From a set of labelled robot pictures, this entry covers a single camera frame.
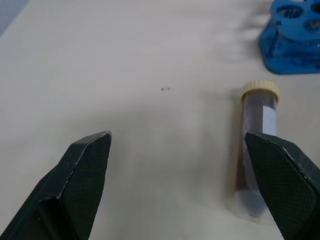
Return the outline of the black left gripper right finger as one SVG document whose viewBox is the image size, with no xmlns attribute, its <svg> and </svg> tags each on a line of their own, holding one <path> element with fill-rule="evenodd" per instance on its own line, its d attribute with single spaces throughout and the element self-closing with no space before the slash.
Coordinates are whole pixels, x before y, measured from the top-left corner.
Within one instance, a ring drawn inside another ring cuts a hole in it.
<svg viewBox="0 0 320 240">
<path fill-rule="evenodd" d="M 285 240 L 320 238 L 320 169 L 294 143 L 248 131 L 259 191 Z"/>
</svg>

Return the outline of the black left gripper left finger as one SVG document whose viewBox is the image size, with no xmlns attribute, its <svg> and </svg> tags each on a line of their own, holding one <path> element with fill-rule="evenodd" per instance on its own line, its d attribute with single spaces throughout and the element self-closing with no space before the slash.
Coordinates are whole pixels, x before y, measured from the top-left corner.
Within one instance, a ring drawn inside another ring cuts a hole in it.
<svg viewBox="0 0 320 240">
<path fill-rule="evenodd" d="M 87 240 L 103 195 L 112 133 L 72 143 L 34 187 L 2 240 Z"/>
</svg>

